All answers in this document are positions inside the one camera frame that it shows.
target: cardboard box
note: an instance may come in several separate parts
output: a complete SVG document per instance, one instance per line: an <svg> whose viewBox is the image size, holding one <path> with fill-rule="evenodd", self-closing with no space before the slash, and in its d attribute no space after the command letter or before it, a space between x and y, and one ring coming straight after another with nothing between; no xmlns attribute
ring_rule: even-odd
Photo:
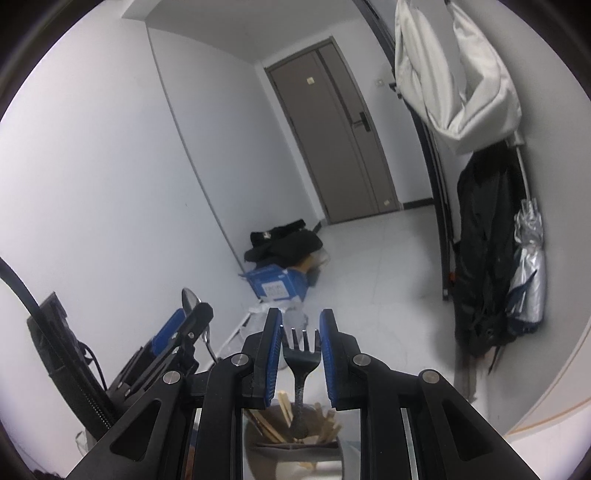
<svg viewBox="0 0 591 480"><path fill-rule="evenodd" d="M313 267L316 266L316 260L312 255L308 255L297 265L294 265L292 268L297 270L298 272L302 272L303 274L307 274Z"/></svg>
<svg viewBox="0 0 591 480"><path fill-rule="evenodd" d="M248 280L257 297L268 300L289 300L306 298L308 280L306 275L294 268L267 265L242 274Z"/></svg>

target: door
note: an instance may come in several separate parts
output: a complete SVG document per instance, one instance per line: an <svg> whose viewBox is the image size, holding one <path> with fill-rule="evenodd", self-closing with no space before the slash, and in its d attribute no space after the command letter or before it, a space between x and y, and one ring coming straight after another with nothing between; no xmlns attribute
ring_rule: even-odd
<svg viewBox="0 0 591 480"><path fill-rule="evenodd" d="M330 223L399 209L373 123L335 45L269 69Z"/></svg>

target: baseboard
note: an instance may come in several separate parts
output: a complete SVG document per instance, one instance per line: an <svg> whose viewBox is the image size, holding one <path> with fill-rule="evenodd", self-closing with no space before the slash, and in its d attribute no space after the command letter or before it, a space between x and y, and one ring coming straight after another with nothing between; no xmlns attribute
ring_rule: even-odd
<svg viewBox="0 0 591 480"><path fill-rule="evenodd" d="M406 202L402 204L403 210L408 210L410 208L419 208L419 207L426 207L427 205L433 205L433 199L420 199L420 200L413 200L412 202Z"/></svg>

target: fork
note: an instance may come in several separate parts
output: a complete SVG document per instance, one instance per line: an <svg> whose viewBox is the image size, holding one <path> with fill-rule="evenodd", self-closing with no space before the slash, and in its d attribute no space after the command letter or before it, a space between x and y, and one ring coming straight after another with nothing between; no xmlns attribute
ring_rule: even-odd
<svg viewBox="0 0 591 480"><path fill-rule="evenodd" d="M308 332L302 330L304 338L304 349L300 350L300 344L297 340L296 329L291 329L294 346L290 348L287 341L285 328L281 325L281 341L283 343L283 358L285 363L291 369L295 379L295 402L293 411L293 420L291 421L290 434L295 439L302 439L308 436L308 427L303 420L304 410L304 383L306 377L313 372L320 364L322 353L320 352L320 332L314 332L314 351L310 352L308 342Z"/></svg>

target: black jacket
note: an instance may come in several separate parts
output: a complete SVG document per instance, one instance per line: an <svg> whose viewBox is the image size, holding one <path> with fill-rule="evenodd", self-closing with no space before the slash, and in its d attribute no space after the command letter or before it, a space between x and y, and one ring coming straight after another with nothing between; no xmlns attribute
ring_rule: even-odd
<svg viewBox="0 0 591 480"><path fill-rule="evenodd" d="M473 356L512 342L505 317L515 271L514 216L525 190L505 142L475 152L457 183L462 233L453 289L456 340Z"/></svg>

